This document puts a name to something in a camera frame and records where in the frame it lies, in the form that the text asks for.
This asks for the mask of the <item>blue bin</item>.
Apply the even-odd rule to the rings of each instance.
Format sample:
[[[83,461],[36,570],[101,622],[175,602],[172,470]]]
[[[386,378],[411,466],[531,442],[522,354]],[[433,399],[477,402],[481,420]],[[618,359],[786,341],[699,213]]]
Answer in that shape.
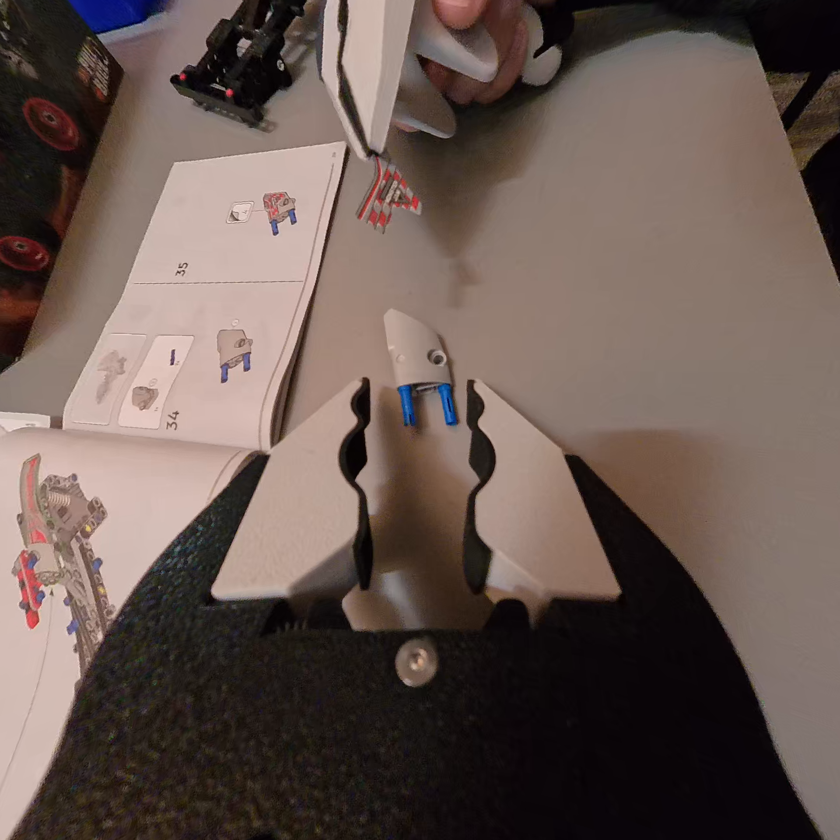
[[[170,1],[71,1],[97,35],[139,25],[168,8]]]

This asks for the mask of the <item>red grey stickered panel piece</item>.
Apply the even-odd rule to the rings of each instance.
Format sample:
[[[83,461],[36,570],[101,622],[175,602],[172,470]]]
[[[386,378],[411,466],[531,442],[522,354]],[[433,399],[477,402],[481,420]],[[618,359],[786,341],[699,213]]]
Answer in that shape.
[[[421,216],[424,206],[417,194],[407,184],[396,163],[383,155],[373,154],[373,177],[356,212],[356,218],[384,233],[395,211],[406,211]]]

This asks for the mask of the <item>black toy car chassis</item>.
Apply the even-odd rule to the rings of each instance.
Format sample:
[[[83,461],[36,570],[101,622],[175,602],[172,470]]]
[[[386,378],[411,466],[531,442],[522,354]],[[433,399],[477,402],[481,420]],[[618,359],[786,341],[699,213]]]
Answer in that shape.
[[[195,65],[170,78],[174,90],[197,107],[261,129],[266,104],[287,90],[292,75],[283,57],[286,34],[302,18],[305,1],[243,1],[206,37]]]

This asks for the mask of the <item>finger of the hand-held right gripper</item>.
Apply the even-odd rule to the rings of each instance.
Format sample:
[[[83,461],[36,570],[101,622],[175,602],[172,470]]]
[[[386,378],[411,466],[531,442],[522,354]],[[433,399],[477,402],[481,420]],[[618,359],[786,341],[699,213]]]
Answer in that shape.
[[[368,159],[368,141],[350,80],[343,68],[343,50],[349,32],[350,4],[322,2],[320,18],[320,76],[339,116],[347,140],[356,155]]]
[[[338,104],[353,151],[385,150],[414,1],[338,2]]]

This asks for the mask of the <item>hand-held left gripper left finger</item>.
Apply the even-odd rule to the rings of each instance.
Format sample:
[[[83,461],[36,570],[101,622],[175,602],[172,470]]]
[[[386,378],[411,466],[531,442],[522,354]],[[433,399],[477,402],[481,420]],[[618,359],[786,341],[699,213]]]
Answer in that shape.
[[[270,450],[212,587],[220,602],[281,599],[294,611],[365,591],[372,577],[367,463],[371,384],[353,380]]]

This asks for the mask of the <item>grey panel piece blue pins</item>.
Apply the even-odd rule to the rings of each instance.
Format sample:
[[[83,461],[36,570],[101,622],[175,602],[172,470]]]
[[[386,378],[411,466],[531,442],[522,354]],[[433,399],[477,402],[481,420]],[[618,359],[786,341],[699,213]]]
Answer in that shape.
[[[385,313],[383,321],[404,426],[416,425],[415,394],[429,392],[440,397],[446,425],[457,425],[448,356],[436,332],[393,308]]]

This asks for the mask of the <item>instruction booklet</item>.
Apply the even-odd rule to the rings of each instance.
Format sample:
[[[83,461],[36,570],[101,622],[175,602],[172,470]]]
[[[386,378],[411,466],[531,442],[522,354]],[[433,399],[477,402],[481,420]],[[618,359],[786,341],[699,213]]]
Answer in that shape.
[[[2,838],[129,595],[271,446],[345,155],[173,164],[61,427],[2,432]]]

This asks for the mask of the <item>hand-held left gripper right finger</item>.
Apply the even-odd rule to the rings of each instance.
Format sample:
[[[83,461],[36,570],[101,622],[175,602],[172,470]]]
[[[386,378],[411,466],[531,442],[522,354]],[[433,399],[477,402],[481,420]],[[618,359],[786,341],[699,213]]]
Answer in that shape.
[[[524,604],[536,624],[558,600],[616,602],[622,590],[561,446],[481,380],[467,383],[470,591]]]

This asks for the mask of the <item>person's right hand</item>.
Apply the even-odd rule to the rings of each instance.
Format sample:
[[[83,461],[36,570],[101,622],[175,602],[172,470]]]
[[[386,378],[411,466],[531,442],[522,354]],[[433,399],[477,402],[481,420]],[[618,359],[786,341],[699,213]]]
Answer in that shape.
[[[480,82],[422,59],[423,71],[432,85],[458,106],[489,104],[505,96],[520,78],[528,57],[529,33],[523,8],[523,1],[434,1],[435,13],[447,28],[469,28],[481,22],[493,38],[499,63],[493,80]]]

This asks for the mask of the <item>black toy box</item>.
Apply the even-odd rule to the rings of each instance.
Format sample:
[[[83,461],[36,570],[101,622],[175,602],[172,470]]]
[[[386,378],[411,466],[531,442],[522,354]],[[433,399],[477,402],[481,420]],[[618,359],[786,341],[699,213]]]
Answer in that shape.
[[[1,2],[1,370],[23,354],[123,81],[70,2]]]

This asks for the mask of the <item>black chair frame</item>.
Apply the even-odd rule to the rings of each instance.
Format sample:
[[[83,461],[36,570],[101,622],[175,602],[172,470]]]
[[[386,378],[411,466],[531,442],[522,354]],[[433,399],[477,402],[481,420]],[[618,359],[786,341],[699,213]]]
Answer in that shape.
[[[822,89],[826,81],[838,73],[838,68],[817,68],[805,75],[799,90],[787,104],[781,115],[785,132],[789,132]]]

